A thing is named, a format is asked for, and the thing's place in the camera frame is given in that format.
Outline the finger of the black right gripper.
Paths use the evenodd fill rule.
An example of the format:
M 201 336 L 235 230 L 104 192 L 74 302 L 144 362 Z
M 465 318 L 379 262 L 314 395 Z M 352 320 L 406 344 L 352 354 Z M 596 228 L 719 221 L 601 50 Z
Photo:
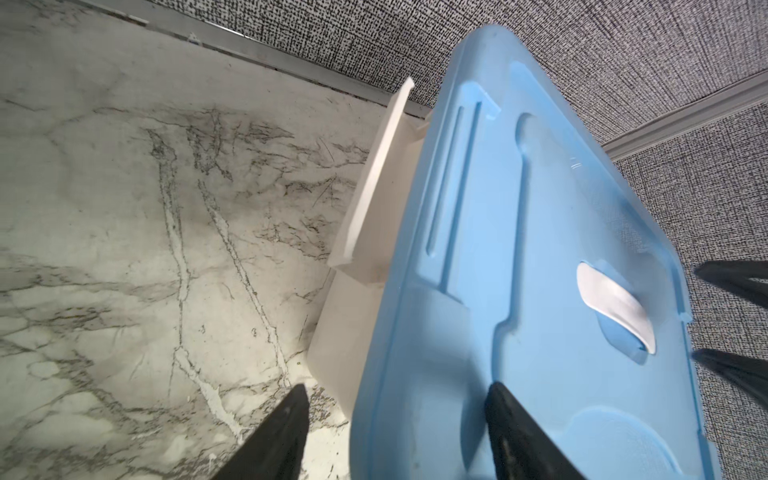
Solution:
M 766 261 L 707 261 L 697 266 L 694 274 L 726 292 L 767 308 Z
M 699 349 L 691 354 L 699 365 L 715 373 L 767 409 L 767 361 L 723 352 Z

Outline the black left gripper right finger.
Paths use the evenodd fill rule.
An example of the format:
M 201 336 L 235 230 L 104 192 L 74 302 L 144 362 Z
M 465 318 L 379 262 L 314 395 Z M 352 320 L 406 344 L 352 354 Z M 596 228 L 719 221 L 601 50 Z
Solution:
M 497 479 L 585 479 L 501 382 L 490 385 L 484 412 Z

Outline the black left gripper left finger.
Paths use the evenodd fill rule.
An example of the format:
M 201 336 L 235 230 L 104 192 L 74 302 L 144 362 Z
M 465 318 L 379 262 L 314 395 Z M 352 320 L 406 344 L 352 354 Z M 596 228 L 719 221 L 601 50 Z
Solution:
M 213 479 L 297 480 L 309 433 L 309 413 L 306 388 L 297 384 Z

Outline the white plastic storage bin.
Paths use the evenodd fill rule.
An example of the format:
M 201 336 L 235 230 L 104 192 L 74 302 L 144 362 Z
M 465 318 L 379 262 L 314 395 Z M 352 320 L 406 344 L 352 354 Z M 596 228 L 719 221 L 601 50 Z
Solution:
M 333 280 L 308 350 L 308 368 L 350 419 L 428 120 L 405 112 L 415 83 L 390 98 L 328 257 Z

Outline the blue plastic bin lid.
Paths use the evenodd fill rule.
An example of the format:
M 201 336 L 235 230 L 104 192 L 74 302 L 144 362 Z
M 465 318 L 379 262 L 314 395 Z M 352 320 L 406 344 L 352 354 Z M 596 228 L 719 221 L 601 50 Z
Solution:
M 492 479 L 502 383 L 588 479 L 718 479 L 662 229 L 522 42 L 456 47 L 351 420 L 354 479 Z

